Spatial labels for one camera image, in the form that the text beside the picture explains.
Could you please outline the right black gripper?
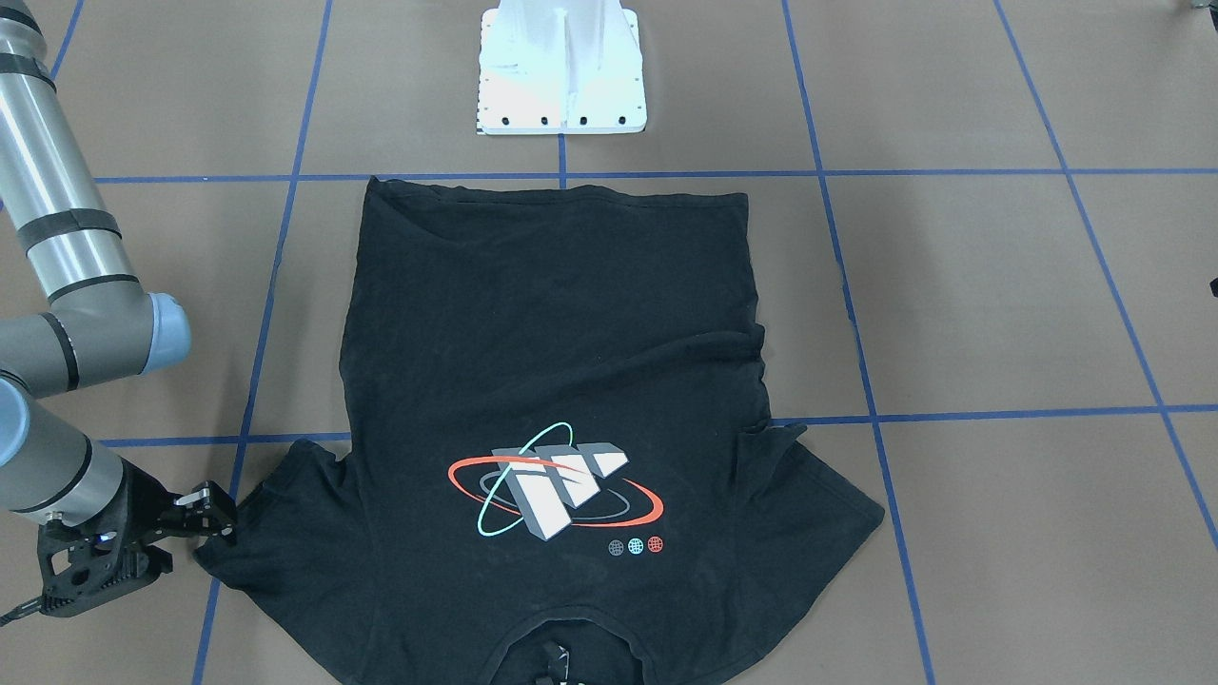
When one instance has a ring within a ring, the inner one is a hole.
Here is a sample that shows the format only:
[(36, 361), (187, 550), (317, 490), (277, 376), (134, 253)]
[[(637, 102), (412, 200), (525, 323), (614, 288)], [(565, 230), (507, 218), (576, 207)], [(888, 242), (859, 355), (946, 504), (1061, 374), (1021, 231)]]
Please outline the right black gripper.
[(183, 495), (164, 488), (155, 477), (123, 462), (123, 480), (119, 488), (119, 524), (113, 551), (122, 559), (149, 558), (156, 562), (173, 562), (169, 551), (156, 545), (184, 528), (194, 535), (192, 555), (205, 548), (231, 548), (238, 542), (235, 502), (217, 481), (202, 481), (191, 492)]

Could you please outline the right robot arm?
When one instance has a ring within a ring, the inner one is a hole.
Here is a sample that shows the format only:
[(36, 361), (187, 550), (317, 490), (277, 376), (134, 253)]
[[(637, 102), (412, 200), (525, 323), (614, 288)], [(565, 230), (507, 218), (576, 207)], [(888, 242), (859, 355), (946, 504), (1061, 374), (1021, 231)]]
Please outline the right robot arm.
[(2, 204), (48, 311), (2, 321), (2, 508), (77, 528), (132, 485), (121, 456), (41, 399), (147, 375), (188, 358), (188, 313), (144, 290), (97, 190), (30, 5), (2, 4)]

